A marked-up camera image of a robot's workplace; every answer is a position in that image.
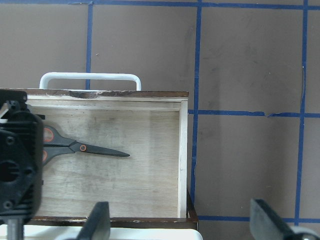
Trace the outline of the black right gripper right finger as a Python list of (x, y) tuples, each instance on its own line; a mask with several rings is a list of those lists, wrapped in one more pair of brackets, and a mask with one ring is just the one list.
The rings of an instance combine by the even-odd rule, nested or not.
[(263, 199), (250, 200), (250, 233), (255, 240), (318, 240), (320, 235), (301, 226), (289, 226)]

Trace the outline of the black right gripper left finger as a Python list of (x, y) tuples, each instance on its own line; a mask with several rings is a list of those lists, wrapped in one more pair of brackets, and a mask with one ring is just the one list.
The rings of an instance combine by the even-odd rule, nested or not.
[(109, 203), (97, 202), (76, 240), (108, 240), (111, 233)]

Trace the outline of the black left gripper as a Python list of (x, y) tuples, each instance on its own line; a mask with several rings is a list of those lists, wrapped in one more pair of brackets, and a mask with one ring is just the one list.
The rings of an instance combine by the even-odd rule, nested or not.
[(0, 223), (26, 224), (41, 205), (44, 124), (24, 91), (2, 89), (0, 111)]

